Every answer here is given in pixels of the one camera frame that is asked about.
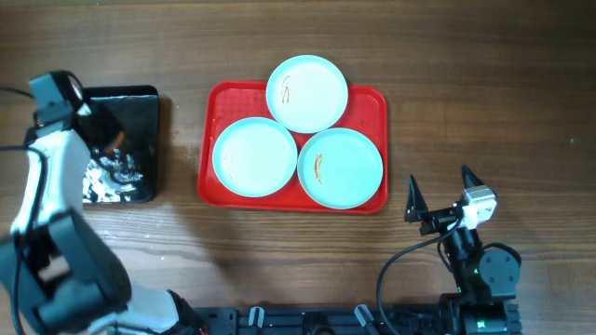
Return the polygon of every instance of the crumbs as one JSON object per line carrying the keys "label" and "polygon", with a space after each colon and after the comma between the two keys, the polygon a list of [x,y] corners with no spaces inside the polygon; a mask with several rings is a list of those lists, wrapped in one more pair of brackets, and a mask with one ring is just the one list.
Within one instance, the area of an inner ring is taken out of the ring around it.
{"label": "crumbs", "polygon": [[281,103],[289,103],[290,102],[290,76],[288,75],[285,77],[283,82],[281,82],[281,86],[284,87],[283,91],[281,92]]}
{"label": "crumbs", "polygon": [[317,159],[315,160],[315,177],[317,177],[318,183],[322,184],[323,181],[320,175],[320,164],[323,161],[323,154],[317,154]]}

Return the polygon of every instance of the wooden table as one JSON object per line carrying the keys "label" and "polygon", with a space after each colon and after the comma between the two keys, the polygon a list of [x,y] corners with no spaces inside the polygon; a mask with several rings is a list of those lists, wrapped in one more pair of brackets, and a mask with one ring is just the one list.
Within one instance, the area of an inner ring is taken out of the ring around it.
{"label": "wooden table", "polygon": [[[499,194],[480,235],[523,256],[525,334],[596,329],[596,12],[585,2],[61,0],[0,5],[0,86],[47,70],[86,86],[151,84],[171,100],[161,128],[161,187],[148,204],[85,208],[132,280],[194,306],[374,304],[395,252],[423,241],[403,222],[413,173],[431,208],[449,206],[469,164]],[[266,80],[316,54],[389,105],[390,197],[347,216],[212,208],[196,194],[205,106],[225,79]],[[0,95],[0,144],[21,143],[34,105]],[[7,232],[26,162],[2,157]],[[434,248],[395,264],[386,302],[454,292]],[[6,294],[0,334],[14,332]]]}

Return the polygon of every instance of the white plate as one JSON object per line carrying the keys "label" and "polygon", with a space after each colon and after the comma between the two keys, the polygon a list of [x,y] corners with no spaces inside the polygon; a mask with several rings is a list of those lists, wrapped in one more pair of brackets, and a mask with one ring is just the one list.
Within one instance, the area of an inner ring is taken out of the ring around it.
{"label": "white plate", "polygon": [[349,209],[367,202],[381,185],[383,160],[366,136],[356,130],[319,132],[298,157],[298,179],[321,205]]}
{"label": "white plate", "polygon": [[347,106],[347,83],[330,61],[303,55],[282,62],[267,82],[266,100],[289,130],[310,134],[333,126]]}
{"label": "white plate", "polygon": [[264,117],[249,117],[227,127],[213,147],[213,169],[235,194],[257,197],[285,185],[296,169],[298,151],[290,132]]}

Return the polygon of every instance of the cable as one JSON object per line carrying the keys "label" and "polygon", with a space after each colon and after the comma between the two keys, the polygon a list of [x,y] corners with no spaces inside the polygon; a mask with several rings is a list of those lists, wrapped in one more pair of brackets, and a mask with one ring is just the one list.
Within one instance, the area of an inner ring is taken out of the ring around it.
{"label": "cable", "polygon": [[444,240],[445,238],[449,237],[449,235],[451,235],[461,224],[461,220],[457,221],[457,223],[455,224],[454,228],[450,229],[447,234],[443,235],[443,236],[439,236],[439,237],[435,237],[432,239],[429,239],[425,242],[419,243],[415,246],[411,246],[409,248],[406,248],[400,252],[398,252],[397,254],[395,254],[393,257],[391,257],[389,259],[389,261],[387,261],[387,263],[385,263],[385,265],[383,266],[383,268],[381,269],[381,273],[379,274],[379,279],[376,282],[376,304],[377,307],[379,309],[379,313],[381,313],[381,317],[383,318],[383,321],[385,322],[385,324],[387,325],[387,327],[389,328],[389,330],[391,330],[391,332],[394,335],[400,335],[400,333],[395,330],[393,328],[393,326],[391,325],[391,323],[389,322],[389,320],[387,319],[387,316],[385,315],[385,310],[383,309],[383,300],[382,300],[382,295],[381,295],[381,288],[383,286],[383,277],[385,276],[385,273],[387,271],[387,269],[389,268],[389,266],[391,266],[391,264],[393,264],[393,262],[395,262],[399,257],[410,253],[414,250],[417,250],[419,248],[424,248],[426,246],[429,246],[433,243],[438,243],[442,240]]}
{"label": "cable", "polygon": [[442,243],[443,243],[442,240],[437,242],[437,252],[439,253],[440,260],[443,261],[443,264],[445,264],[445,267],[447,268],[447,270],[450,273],[453,273],[453,270],[451,269],[451,265],[449,265],[449,262],[445,259],[445,256],[443,256],[443,252],[440,250],[440,245]]}
{"label": "cable", "polygon": [[20,90],[18,88],[13,88],[13,87],[0,87],[0,90],[3,90],[5,92],[10,92],[10,93],[15,93],[15,94],[20,94],[22,96],[25,96],[27,98],[34,98],[34,95],[29,93],[29,92],[25,92],[24,90]]}
{"label": "cable", "polygon": [[12,323],[15,327],[17,335],[25,335],[25,332],[22,328],[22,322],[20,321],[20,314],[19,314],[19,280],[20,280],[20,266],[22,263],[22,259],[24,258],[23,252],[27,246],[28,237],[33,230],[34,221],[37,217],[37,213],[39,212],[39,205],[41,201],[41,194],[44,191],[44,187],[46,184],[47,178],[47,161],[44,154],[32,147],[25,147],[22,145],[14,145],[14,146],[5,146],[0,147],[0,152],[17,152],[17,151],[28,151],[32,153],[36,153],[39,157],[41,169],[39,173],[39,181],[37,182],[37,189],[35,190],[34,202],[31,206],[31,212],[29,214],[29,221],[27,223],[27,227],[25,228],[25,233],[20,235],[19,246],[17,248],[17,261],[15,266],[15,272],[12,279],[12,302],[11,302],[11,314],[12,314]]}

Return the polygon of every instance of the black tray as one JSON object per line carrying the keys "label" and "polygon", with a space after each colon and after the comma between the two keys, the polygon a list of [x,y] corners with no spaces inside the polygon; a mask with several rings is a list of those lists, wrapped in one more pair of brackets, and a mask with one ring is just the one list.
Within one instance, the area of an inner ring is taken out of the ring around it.
{"label": "black tray", "polygon": [[113,153],[91,151],[83,180],[84,203],[147,202],[156,196],[159,97],[152,86],[89,87],[85,99],[105,108],[126,136]]}

